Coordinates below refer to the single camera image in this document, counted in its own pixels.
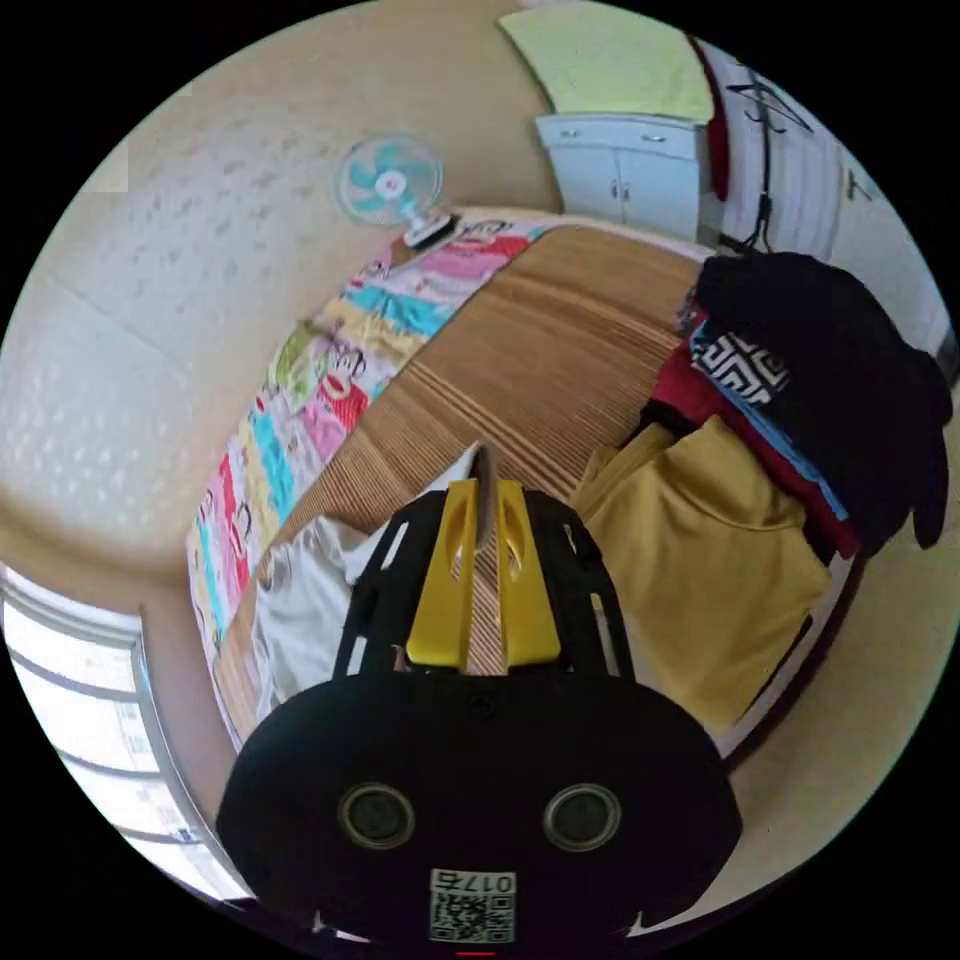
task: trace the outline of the yellow bracket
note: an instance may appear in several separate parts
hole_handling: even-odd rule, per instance
[[[449,667],[464,673],[470,653],[473,567],[477,542],[476,480],[450,484],[437,542],[417,605],[407,658],[424,667]]]
[[[497,480],[497,578],[504,666],[553,663],[560,656],[560,637],[523,487],[515,480]]]

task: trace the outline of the yellow towel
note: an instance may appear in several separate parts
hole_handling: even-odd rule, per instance
[[[687,37],[605,3],[566,3],[501,17],[557,113],[713,118],[710,84]]]
[[[631,646],[710,732],[743,715],[830,574],[780,491],[719,417],[669,446],[653,426],[577,491]]]

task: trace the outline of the door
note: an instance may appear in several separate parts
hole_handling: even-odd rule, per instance
[[[700,166],[676,157],[618,150],[625,222],[680,240],[697,240]]]
[[[737,59],[698,41],[723,98],[730,149],[730,182],[722,230],[745,240],[756,226],[763,188],[764,146],[757,101],[770,121],[772,199],[767,239],[773,250],[829,256],[837,215],[836,139],[800,103]],[[761,250],[766,247],[761,243]]]
[[[609,147],[551,147],[564,213],[623,223],[617,161]]]
[[[923,254],[893,206],[843,148],[841,163],[840,212],[830,263],[867,287],[904,340],[935,354],[948,324]]]

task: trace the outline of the cabinet door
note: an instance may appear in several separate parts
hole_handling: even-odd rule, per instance
[[[564,213],[623,223],[614,151],[608,147],[553,147],[553,172]]]
[[[877,298],[909,344],[936,353],[946,310],[923,254],[899,214],[859,163],[841,150],[843,180],[830,263]]]
[[[696,242],[700,223],[700,166],[675,157],[618,150],[626,223]]]

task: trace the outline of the red object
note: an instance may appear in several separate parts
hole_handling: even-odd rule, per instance
[[[492,237],[460,237],[446,244],[444,250],[450,253],[486,253],[512,260],[520,256],[529,246],[530,241],[526,237],[495,234]]]
[[[234,518],[237,515],[237,503],[233,497],[233,472],[230,469],[230,455],[224,454],[217,470],[220,475],[220,483],[223,485],[223,509],[226,514],[227,524],[230,526],[231,533],[236,530]],[[239,531],[236,531],[236,538],[231,536],[231,547],[234,553],[234,575],[236,576],[237,592],[242,593],[243,589],[250,581],[250,571],[247,569],[246,550],[241,554],[239,547],[242,541],[239,538]]]
[[[700,45],[693,37],[688,36],[687,39],[700,60],[700,66],[703,67],[703,72],[707,76],[707,83],[710,84],[710,93],[713,95],[713,119],[707,124],[710,178],[717,199],[726,201],[730,190],[730,135],[727,132],[727,112],[723,106],[723,94]]]
[[[796,468],[756,431],[749,420],[692,364],[689,338],[667,357],[657,374],[652,399],[673,407],[684,418],[702,426],[712,416],[743,441],[781,490],[803,504],[807,517],[817,525],[844,559],[860,551],[860,538],[848,520],[839,520],[823,498],[820,488],[801,477]]]
[[[370,402],[355,383],[344,380],[338,374],[327,374],[320,385],[320,392],[347,433],[357,425]]]

